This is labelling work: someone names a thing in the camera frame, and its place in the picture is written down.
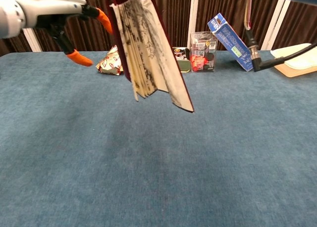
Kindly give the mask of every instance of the blue carpet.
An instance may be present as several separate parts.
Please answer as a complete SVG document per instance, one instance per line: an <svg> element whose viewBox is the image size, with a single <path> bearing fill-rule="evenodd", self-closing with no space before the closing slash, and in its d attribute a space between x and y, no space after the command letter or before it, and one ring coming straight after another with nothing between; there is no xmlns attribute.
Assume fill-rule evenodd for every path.
<svg viewBox="0 0 317 227"><path fill-rule="evenodd" d="M59 52L1 57L0 226L315 227L317 73L217 56L183 74L194 114Z"/></svg>

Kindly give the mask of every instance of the robotic arm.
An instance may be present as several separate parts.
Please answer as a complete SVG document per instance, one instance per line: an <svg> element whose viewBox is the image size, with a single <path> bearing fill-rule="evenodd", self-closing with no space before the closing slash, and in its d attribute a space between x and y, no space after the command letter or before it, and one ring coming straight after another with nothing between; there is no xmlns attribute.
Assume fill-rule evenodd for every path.
<svg viewBox="0 0 317 227"><path fill-rule="evenodd" d="M91 66L93 62L82 56L64 32L68 17L89 17L99 20L112 34L108 17L86 0L0 0L0 38L18 36L23 28L43 28L64 53L75 63Z"/></svg>

